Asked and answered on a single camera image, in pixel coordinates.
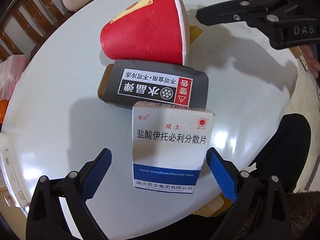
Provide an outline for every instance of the red warning label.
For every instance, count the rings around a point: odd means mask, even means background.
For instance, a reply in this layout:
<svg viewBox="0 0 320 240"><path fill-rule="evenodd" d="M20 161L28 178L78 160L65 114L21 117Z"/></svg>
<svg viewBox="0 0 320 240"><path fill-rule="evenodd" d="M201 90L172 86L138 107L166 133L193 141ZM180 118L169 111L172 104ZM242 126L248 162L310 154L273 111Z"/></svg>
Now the red warning label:
<svg viewBox="0 0 320 240"><path fill-rule="evenodd" d="M192 79L179 77L174 103L181 106L189 106Z"/></svg>

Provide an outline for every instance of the red circle logo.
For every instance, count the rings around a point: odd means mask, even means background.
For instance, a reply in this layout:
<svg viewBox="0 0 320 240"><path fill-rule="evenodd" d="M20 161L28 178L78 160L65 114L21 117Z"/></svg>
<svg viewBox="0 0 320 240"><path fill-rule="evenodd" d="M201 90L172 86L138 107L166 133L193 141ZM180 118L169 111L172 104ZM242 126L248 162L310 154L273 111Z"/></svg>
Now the red circle logo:
<svg viewBox="0 0 320 240"><path fill-rule="evenodd" d="M204 119L204 118L200 118L199 121L198 121L198 125L200 127L204 127L205 125L207 124L207 120Z"/></svg>

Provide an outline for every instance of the cardboard box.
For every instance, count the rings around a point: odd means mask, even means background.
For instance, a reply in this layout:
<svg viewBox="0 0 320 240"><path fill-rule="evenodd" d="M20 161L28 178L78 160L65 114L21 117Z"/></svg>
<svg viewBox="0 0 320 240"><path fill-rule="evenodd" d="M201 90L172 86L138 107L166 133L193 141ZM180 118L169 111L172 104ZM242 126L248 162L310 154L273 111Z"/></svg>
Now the cardboard box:
<svg viewBox="0 0 320 240"><path fill-rule="evenodd" d="M213 117L205 109L136 103L132 111L134 186L192 193L208 150Z"/></svg>
<svg viewBox="0 0 320 240"><path fill-rule="evenodd" d="M98 97L132 108L138 101L205 108L208 76L193 68L141 60L116 60L101 79Z"/></svg>
<svg viewBox="0 0 320 240"><path fill-rule="evenodd" d="M16 173L12 166L10 152L8 150L1 151L0 153L0 167L4 177L4 181L7 185L7 189L11 198L14 201L16 207L25 207L28 202L21 190L19 182L17 180Z"/></svg>

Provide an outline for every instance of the barcode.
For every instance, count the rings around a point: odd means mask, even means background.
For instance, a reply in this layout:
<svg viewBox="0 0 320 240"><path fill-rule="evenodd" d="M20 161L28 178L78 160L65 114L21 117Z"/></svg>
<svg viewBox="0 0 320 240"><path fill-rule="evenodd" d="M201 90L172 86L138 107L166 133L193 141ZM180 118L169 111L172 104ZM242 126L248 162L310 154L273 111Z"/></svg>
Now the barcode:
<svg viewBox="0 0 320 240"><path fill-rule="evenodd" d="M174 109L183 109L183 110L191 110L191 111L199 111L198 108L187 107L187 106L177 106L177 105L168 105L168 104L156 104L157 107L163 108L174 108Z"/></svg>

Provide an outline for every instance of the tiled floor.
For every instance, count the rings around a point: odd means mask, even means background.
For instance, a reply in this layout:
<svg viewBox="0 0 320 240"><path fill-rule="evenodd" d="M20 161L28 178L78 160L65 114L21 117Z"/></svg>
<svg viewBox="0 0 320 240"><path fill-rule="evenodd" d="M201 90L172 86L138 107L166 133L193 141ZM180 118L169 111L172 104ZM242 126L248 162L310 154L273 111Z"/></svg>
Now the tiled floor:
<svg viewBox="0 0 320 240"><path fill-rule="evenodd" d="M311 145L306 165L298 180L295 192L304 189L320 154L320 101L317 95L316 80L310 71L306 72L301 62L295 91L285 114L300 113L306 117L311 127Z"/></svg>

